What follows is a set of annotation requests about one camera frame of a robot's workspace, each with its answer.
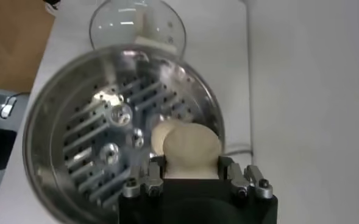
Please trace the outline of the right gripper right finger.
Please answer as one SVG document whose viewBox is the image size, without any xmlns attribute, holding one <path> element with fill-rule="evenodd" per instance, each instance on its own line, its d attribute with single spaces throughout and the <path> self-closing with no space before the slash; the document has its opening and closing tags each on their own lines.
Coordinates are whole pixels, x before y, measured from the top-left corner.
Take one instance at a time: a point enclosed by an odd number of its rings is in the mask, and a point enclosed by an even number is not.
<svg viewBox="0 0 359 224">
<path fill-rule="evenodd" d="M 263 176 L 255 165 L 248 165 L 244 170 L 232 158 L 220 156 L 218 158 L 218 177 L 230 182 L 231 192 L 240 200 L 256 197 L 261 200 L 270 200 L 273 186 Z"/>
</svg>

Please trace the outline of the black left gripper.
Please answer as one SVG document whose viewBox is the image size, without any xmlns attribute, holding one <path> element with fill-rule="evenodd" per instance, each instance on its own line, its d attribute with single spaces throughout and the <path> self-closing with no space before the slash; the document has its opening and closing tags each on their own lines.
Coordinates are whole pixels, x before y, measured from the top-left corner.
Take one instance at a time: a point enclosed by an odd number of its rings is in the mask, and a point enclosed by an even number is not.
<svg viewBox="0 0 359 224">
<path fill-rule="evenodd" d="M 61 0 L 43 0 L 45 9 L 49 11 L 57 11 Z"/>
</svg>

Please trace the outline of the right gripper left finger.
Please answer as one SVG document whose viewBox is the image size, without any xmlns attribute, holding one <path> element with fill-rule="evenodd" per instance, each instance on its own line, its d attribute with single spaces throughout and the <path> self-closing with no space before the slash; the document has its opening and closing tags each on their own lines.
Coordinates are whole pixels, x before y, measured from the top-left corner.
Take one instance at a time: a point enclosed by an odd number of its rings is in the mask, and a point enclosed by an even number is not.
<svg viewBox="0 0 359 224">
<path fill-rule="evenodd" d="M 125 198 L 136 198 L 144 192 L 149 197 L 159 197 L 163 192 L 162 170 L 158 162 L 148 164 L 147 173 L 142 174 L 140 166 L 132 166 L 124 182 L 122 195 Z"/>
</svg>

